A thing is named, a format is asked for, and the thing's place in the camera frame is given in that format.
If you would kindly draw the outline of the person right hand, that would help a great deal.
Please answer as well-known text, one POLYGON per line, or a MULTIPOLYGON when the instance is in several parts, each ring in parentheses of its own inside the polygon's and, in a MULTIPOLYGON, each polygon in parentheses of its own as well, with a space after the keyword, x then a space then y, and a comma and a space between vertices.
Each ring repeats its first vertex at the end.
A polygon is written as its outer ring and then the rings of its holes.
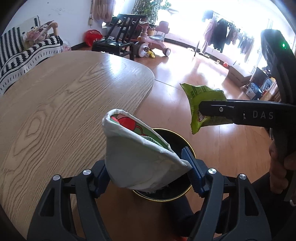
POLYGON ((275 141, 272 141, 269 146, 269 155, 270 188, 272 192, 280 194, 288 187, 288 180, 285 177, 287 170, 295 171, 295 153, 287 156, 284 160, 280 160, 275 141))

